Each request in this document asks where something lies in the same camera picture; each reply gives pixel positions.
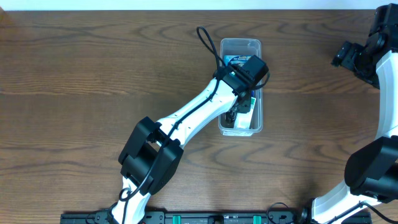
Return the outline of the white green medicine box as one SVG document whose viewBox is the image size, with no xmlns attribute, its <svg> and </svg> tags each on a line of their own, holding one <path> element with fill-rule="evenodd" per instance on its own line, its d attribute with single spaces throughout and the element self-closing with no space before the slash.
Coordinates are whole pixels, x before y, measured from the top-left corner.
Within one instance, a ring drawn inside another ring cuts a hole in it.
<svg viewBox="0 0 398 224">
<path fill-rule="evenodd" d="M 234 122 L 234 128 L 249 129 L 251 125 L 252 115 L 256 104 L 255 97 L 251 97 L 249 101 L 243 104 L 244 112 L 237 112 Z"/>
</svg>

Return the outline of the dark bottle white cap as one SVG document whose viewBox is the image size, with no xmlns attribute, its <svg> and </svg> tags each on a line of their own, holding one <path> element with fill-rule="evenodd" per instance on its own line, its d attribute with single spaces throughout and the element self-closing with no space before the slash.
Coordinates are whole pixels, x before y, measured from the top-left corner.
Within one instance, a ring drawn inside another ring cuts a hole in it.
<svg viewBox="0 0 398 224">
<path fill-rule="evenodd" d="M 229 110 L 225 113 L 225 124 L 227 128 L 233 128 L 237 117 L 237 112 Z"/>
</svg>

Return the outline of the blue toothpaste box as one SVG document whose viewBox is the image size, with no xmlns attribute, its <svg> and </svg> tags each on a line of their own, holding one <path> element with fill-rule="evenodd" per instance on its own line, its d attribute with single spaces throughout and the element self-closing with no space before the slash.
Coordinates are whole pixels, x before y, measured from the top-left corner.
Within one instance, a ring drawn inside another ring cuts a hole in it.
<svg viewBox="0 0 398 224">
<path fill-rule="evenodd" d="M 252 55 L 224 55 L 223 61 L 226 64 L 242 67 L 251 57 Z"/>
</svg>

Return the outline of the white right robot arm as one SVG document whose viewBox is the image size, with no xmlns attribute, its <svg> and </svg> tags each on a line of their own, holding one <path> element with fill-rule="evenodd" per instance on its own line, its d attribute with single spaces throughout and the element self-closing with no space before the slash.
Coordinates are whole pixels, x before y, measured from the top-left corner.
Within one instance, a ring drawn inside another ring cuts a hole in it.
<svg viewBox="0 0 398 224">
<path fill-rule="evenodd" d="M 379 122 L 373 142 L 350 155 L 342 182 L 310 201 L 297 223 L 370 223 L 362 214 L 397 199 L 397 5 L 379 6 L 365 45 L 345 42 L 332 60 L 379 89 Z"/>
</svg>

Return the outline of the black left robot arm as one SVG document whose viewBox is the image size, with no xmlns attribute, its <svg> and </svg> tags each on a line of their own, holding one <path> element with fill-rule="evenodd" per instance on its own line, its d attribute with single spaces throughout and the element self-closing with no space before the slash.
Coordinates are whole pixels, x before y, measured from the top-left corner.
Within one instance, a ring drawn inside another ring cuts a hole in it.
<svg viewBox="0 0 398 224">
<path fill-rule="evenodd" d="M 109 212 L 110 223 L 139 223 L 150 196 L 175 174 L 189 140 L 217 116 L 241 105 L 267 77 L 267 64 L 255 55 L 242 66 L 219 66 L 209 85 L 178 111 L 156 122 L 140 120 L 118 158 L 123 188 Z"/>
</svg>

